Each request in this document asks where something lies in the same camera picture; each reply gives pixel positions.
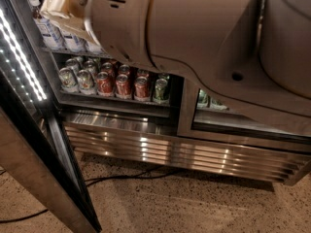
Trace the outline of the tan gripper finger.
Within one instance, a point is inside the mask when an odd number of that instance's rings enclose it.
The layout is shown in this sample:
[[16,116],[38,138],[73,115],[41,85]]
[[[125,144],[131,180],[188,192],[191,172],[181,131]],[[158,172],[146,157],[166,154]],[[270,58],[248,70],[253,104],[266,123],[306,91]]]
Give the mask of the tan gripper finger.
[[87,0],[44,0],[40,13],[59,29],[95,43],[85,28]]

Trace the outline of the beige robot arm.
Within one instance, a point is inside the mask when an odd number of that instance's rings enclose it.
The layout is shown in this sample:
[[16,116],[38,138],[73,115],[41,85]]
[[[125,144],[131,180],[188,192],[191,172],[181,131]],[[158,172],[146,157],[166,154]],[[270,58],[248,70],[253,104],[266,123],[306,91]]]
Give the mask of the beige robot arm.
[[117,61],[184,77],[255,121],[308,135],[310,0],[45,0]]

